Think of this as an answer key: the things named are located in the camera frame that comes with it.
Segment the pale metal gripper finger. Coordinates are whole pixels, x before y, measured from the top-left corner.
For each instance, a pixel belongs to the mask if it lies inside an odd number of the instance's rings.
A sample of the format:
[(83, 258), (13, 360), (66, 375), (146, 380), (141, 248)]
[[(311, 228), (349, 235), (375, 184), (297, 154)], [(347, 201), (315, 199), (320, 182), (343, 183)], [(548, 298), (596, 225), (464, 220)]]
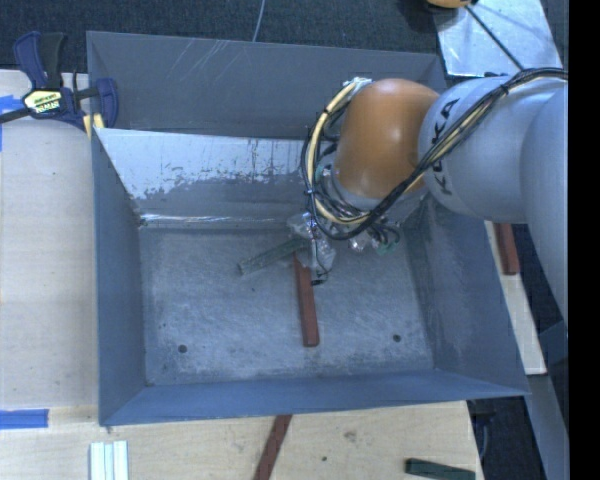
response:
[(310, 212), (294, 214), (287, 219), (287, 226), (298, 237), (305, 240), (314, 240), (316, 224)]
[(336, 251), (328, 239), (310, 239), (302, 253), (302, 265), (314, 273), (329, 273), (335, 257)]

